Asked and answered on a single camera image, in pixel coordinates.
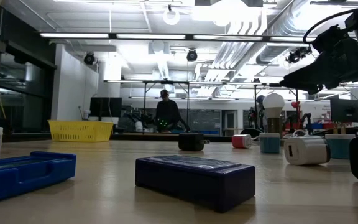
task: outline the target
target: blue plastic case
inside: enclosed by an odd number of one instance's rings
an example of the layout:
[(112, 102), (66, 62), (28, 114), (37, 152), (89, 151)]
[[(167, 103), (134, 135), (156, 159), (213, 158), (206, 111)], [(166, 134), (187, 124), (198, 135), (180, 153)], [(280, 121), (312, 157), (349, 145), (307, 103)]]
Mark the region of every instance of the blue plastic case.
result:
[(31, 152), (0, 160), (0, 199), (57, 184), (75, 175), (76, 156)]
[(136, 160), (135, 184), (226, 212), (255, 195), (255, 167), (189, 156)]

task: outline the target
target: security camera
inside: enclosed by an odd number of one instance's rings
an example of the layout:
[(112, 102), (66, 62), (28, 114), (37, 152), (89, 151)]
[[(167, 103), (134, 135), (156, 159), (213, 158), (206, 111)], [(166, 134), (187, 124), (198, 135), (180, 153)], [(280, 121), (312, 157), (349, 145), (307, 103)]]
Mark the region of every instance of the security camera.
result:
[(190, 49), (187, 53), (187, 61), (188, 62), (194, 62), (197, 60), (197, 53), (195, 49)]
[(94, 65), (98, 62), (98, 59), (94, 56), (94, 52), (87, 52), (84, 57), (84, 63), (86, 65)]

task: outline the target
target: man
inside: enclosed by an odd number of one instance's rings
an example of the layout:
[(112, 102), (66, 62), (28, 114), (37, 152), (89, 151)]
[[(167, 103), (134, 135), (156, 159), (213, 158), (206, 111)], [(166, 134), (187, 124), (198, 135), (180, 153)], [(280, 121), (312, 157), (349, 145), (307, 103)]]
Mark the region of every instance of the man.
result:
[(157, 124), (158, 131), (169, 131), (176, 128), (179, 121), (181, 121), (187, 130), (188, 125), (180, 117), (178, 105), (169, 99), (169, 92), (162, 90), (160, 92), (162, 101), (157, 104), (157, 112), (155, 114), (155, 123)]

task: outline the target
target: yellow basket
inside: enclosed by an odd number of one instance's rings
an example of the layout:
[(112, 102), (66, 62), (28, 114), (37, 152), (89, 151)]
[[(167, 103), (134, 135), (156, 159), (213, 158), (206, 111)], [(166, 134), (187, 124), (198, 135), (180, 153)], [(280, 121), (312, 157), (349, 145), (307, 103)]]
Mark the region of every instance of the yellow basket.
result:
[(113, 123), (101, 121), (48, 121), (54, 141), (102, 142), (110, 140)]

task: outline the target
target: computer monitor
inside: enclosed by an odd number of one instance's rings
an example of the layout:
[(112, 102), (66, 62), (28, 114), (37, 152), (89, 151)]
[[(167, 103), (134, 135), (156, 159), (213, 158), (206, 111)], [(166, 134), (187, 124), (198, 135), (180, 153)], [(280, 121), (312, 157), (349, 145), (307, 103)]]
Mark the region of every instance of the computer monitor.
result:
[(329, 99), (331, 121), (358, 122), (358, 100)]
[(119, 118), (121, 117), (121, 106), (122, 98), (120, 97), (92, 97), (90, 116), (98, 117), (99, 121), (102, 120), (102, 117)]

